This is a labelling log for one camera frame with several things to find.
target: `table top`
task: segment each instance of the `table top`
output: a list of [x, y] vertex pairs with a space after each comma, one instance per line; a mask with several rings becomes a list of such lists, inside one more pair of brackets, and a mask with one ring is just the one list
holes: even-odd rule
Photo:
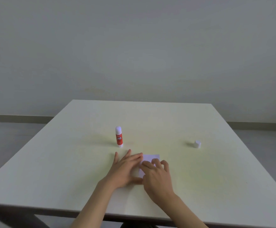
[[[0, 169], [0, 205], [80, 211], [128, 149], [168, 161], [202, 221], [276, 227], [275, 181], [211, 104], [72, 100]], [[117, 189], [106, 213], [168, 218], [141, 185]]]

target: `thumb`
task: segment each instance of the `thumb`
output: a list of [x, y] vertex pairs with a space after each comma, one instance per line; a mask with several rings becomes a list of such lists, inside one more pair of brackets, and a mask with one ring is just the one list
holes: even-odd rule
[[142, 184], [142, 178], [140, 177], [131, 177], [131, 183], [141, 185]]

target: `white glue stick cap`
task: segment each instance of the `white glue stick cap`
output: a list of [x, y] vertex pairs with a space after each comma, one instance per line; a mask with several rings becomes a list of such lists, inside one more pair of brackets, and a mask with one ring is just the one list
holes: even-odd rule
[[121, 131], [121, 127], [120, 127], [120, 126], [117, 126], [116, 129], [115, 129], [115, 131], [116, 131], [116, 134], [117, 134], [117, 135], [122, 134], [122, 131]]
[[195, 147], [195, 148], [200, 148], [200, 147], [201, 147], [201, 141], [196, 140], [196, 141], [194, 142], [194, 147]]

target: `hand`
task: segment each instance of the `hand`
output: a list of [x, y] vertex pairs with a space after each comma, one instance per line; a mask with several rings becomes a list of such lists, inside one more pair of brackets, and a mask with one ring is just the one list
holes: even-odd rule
[[145, 173], [142, 182], [144, 190], [154, 203], [161, 207], [167, 200], [175, 196], [169, 164], [166, 161], [160, 162], [157, 158], [154, 158], [151, 163], [143, 161], [140, 168]]
[[143, 154], [138, 153], [131, 155], [132, 150], [128, 150], [125, 156], [118, 162], [118, 153], [115, 153], [114, 162], [104, 177], [105, 180], [109, 181], [113, 189], [124, 187], [129, 183], [142, 184], [142, 178], [133, 177], [131, 175], [131, 170], [138, 166], [138, 164], [143, 160]]

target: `right hand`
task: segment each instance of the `right hand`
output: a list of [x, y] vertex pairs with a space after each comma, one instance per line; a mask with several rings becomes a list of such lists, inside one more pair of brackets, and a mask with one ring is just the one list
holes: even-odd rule
[[154, 158], [152, 162], [143, 161], [140, 168], [145, 173], [142, 181], [144, 190], [154, 203], [161, 207], [175, 196], [167, 161], [160, 162]]

